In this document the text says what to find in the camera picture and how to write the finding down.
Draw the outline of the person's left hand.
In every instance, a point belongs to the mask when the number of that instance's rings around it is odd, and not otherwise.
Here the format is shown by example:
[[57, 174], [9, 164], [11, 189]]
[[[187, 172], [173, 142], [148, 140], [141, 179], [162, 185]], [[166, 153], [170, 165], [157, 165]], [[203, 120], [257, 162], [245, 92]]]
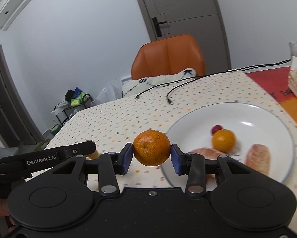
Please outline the person's left hand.
[[0, 237], [5, 237], [7, 233], [14, 231], [17, 225], [10, 217], [9, 210], [7, 208], [7, 200], [0, 199]]

